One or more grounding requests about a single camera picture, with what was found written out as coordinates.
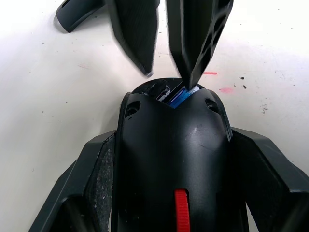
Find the white table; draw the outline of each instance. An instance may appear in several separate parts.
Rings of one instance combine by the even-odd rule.
[[[0,231],[28,231],[58,177],[88,140],[116,128],[124,94],[146,81],[105,10],[68,34],[54,19],[61,2],[1,3]],[[307,174],[308,8],[301,0],[235,1],[207,68],[217,75],[199,82],[218,93],[232,126],[269,137]],[[159,17],[151,79],[178,76],[166,55],[163,1]]]

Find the red ink stain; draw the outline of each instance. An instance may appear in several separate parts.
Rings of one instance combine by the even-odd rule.
[[[229,87],[220,88],[219,90],[222,93],[232,93],[234,91],[234,89],[229,88]]]
[[[204,75],[217,75],[217,72],[203,72]]]

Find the red tab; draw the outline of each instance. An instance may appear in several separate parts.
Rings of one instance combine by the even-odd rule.
[[[177,232],[190,232],[190,215],[187,193],[184,189],[175,190]]]

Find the black foam padding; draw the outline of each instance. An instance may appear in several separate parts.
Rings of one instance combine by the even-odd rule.
[[[108,231],[112,208],[114,137],[115,134],[103,145],[85,190],[85,197],[98,232]]]
[[[264,136],[233,129],[232,145],[234,170],[259,231],[303,231],[308,177]]]
[[[125,53],[148,75],[152,72],[156,33],[156,0],[107,0],[112,28]]]

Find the white surface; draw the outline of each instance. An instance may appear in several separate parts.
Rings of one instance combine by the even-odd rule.
[[[57,178],[88,140],[116,128],[124,94],[146,81],[104,11],[67,34],[54,22],[61,2],[1,3],[0,231],[28,231]],[[271,138],[307,174],[308,4],[237,0],[207,68],[218,75],[200,81],[219,94],[232,126]],[[159,10],[152,78],[175,77],[163,2]]]

